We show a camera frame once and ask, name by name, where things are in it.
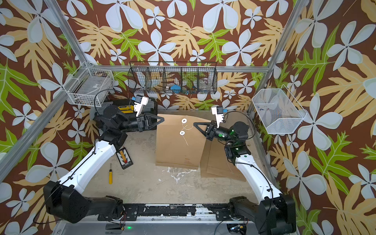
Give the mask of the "brown kraft file bag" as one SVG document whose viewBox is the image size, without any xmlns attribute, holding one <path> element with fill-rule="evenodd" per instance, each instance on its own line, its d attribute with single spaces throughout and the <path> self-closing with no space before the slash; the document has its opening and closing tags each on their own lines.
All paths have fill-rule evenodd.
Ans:
<svg viewBox="0 0 376 235">
<path fill-rule="evenodd" d="M 193 124 L 209 122 L 193 116 L 160 114 L 157 126 L 155 164 L 157 166 L 198 169 L 206 137 Z"/>
</svg>

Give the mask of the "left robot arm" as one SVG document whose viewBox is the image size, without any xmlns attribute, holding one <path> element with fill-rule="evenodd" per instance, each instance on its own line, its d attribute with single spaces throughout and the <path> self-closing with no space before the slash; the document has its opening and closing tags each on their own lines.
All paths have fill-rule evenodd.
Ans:
<svg viewBox="0 0 376 235">
<path fill-rule="evenodd" d="M 102 220 L 121 220 L 125 217 L 123 201 L 114 196 L 85 197 L 87 185 L 109 158 L 123 150 L 129 132 L 152 130 L 164 122 L 153 113 L 123 113 L 116 105 L 106 107 L 95 116 L 103 134 L 93 149 L 70 172 L 57 182 L 49 181 L 43 188 L 47 213 L 70 223 L 89 215 Z"/>
</svg>

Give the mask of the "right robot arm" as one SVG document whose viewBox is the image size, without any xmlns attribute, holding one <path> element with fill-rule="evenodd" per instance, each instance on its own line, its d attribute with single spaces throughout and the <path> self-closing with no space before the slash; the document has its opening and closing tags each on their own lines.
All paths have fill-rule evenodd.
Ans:
<svg viewBox="0 0 376 235">
<path fill-rule="evenodd" d="M 249 126 L 241 121 L 230 128 L 221 127 L 215 121 L 195 122 L 193 125 L 206 139 L 217 138 L 224 142 L 228 162 L 243 174 L 258 199 L 257 204 L 244 196 L 230 199 L 230 216 L 254 222 L 260 235 L 296 232 L 295 201 L 277 189 L 256 164 L 246 145 Z"/>
</svg>

